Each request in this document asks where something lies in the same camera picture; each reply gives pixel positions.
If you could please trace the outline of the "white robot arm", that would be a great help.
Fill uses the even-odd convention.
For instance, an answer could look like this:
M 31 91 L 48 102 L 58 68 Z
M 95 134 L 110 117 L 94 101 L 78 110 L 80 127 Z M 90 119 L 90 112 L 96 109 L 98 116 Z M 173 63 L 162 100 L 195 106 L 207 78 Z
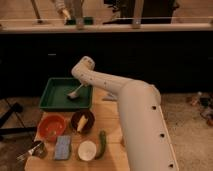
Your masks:
M 94 60 L 84 56 L 71 74 L 117 97 L 130 171 L 179 171 L 158 89 L 142 80 L 96 72 L 94 67 Z

